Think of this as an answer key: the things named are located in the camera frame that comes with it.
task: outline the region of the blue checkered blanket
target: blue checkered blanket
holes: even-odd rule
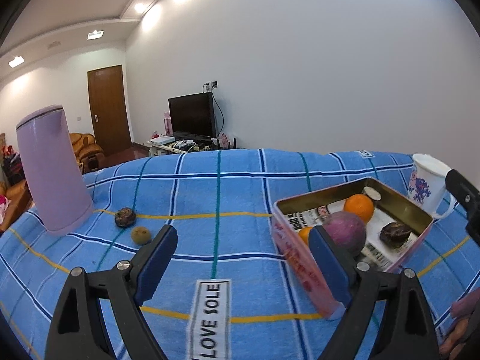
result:
[[[278,253],[270,235],[272,204],[364,177],[405,194],[411,167],[410,156],[383,152],[232,150],[144,158],[87,174],[95,212],[74,233],[47,234],[34,208],[0,238],[0,308],[31,357],[42,359],[69,271],[110,269],[137,251],[130,232],[119,232],[113,220],[114,212],[135,205],[136,224],[153,236],[165,223],[178,231],[175,255],[142,307],[169,359],[186,358],[195,283],[211,278],[231,279],[232,359],[316,359],[338,321],[316,313]],[[480,276],[480,253],[465,225],[458,206],[434,224],[407,264],[420,277],[440,338],[451,323],[450,305],[476,288]],[[117,357],[129,359],[110,303],[102,300],[102,308]],[[379,303],[358,359],[368,357],[381,314]]]

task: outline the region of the air vent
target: air vent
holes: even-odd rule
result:
[[[50,50],[50,49],[52,49],[52,48],[54,48],[54,47],[57,47],[57,46],[60,46],[60,45],[61,45],[61,43],[60,43],[58,40],[56,40],[56,41],[50,43],[50,44],[46,47],[46,49],[47,49],[47,50]]]

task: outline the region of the orange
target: orange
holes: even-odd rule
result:
[[[374,202],[368,196],[362,194],[350,196],[345,200],[343,206],[343,211],[358,215],[365,224],[374,216],[374,210]]]
[[[312,229],[313,227],[304,227],[302,230],[298,232],[298,235],[307,246],[308,246],[308,235],[310,234],[310,230]]]

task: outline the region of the wooden door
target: wooden door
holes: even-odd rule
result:
[[[122,66],[88,72],[88,97],[95,139],[105,156],[131,147]]]

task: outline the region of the fabric label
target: fabric label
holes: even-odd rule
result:
[[[230,359],[231,280],[197,280],[187,328],[190,360]]]
[[[357,153],[362,156],[362,158],[374,158],[375,156],[367,150],[357,150]]]

